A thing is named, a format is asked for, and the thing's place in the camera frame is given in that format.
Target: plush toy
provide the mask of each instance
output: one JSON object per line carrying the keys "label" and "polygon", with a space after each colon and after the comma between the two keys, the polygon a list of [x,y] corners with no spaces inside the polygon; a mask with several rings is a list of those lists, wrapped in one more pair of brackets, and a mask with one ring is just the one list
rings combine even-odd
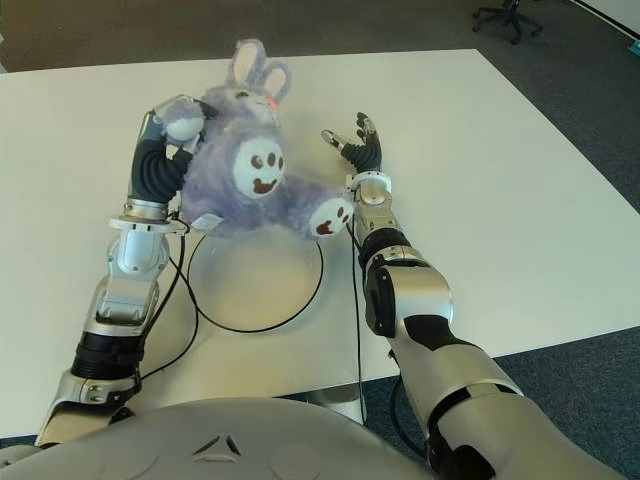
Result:
{"label": "plush toy", "polygon": [[[276,108],[291,75],[283,63],[265,67],[265,60],[260,41],[239,42],[225,84],[202,98],[218,114],[204,123],[185,175],[183,214],[217,236],[278,224],[304,239],[330,237],[351,217],[352,203],[344,188],[287,171]],[[167,137],[179,144],[198,131],[204,116],[196,102],[183,99],[162,122]]]}

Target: white table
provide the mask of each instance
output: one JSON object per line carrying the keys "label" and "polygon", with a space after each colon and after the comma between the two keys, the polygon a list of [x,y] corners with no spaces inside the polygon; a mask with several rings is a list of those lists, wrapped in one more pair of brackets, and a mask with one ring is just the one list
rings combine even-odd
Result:
{"label": "white table", "polygon": [[[320,130],[353,132],[358,110],[375,120],[396,213],[448,279],[458,336],[497,356],[638,324],[640,218],[477,51],[287,63],[294,87],[281,119],[294,143],[289,158],[315,162],[341,181]],[[70,366],[105,273],[115,233],[107,220],[124,201],[143,112],[177,93],[200,95],[223,80],[226,66],[171,62],[0,77],[0,434],[35,432]],[[152,377],[133,407],[354,382],[347,236],[324,250],[325,281],[301,317],[255,335],[205,325],[191,353]],[[180,351],[192,325],[180,285],[147,343],[143,371]],[[363,331],[364,377],[394,374],[386,342]]]}

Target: bunny face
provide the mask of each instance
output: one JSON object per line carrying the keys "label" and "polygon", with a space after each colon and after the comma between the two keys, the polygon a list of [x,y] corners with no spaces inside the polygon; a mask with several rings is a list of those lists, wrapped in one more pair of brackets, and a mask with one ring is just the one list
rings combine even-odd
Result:
{"label": "bunny face", "polygon": [[259,125],[279,127],[280,122],[274,109],[274,101],[268,94],[252,92],[248,89],[233,88],[225,91],[228,104],[235,110],[244,111]]}
{"label": "bunny face", "polygon": [[284,173],[282,148],[272,138],[254,137],[242,142],[233,165],[236,187],[245,197],[257,199],[272,193]]}

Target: bunny ear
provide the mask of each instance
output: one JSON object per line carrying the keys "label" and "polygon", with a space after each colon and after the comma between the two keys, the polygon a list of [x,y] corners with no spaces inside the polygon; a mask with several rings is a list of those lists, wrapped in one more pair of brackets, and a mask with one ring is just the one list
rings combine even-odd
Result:
{"label": "bunny ear", "polygon": [[240,40],[236,44],[236,53],[229,65],[227,83],[238,86],[254,85],[260,77],[265,56],[260,40]]}
{"label": "bunny ear", "polygon": [[291,87],[291,72],[284,63],[272,62],[262,72],[258,84],[280,103]]}

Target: table leg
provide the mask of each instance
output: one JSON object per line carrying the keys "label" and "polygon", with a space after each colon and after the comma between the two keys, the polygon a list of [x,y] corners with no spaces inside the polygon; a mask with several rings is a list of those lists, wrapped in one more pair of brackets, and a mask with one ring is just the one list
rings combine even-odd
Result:
{"label": "table leg", "polygon": [[306,398],[309,403],[333,410],[361,425],[367,416],[367,409],[363,397],[362,403],[365,419],[362,418],[360,410],[360,389],[357,383],[307,392]]}

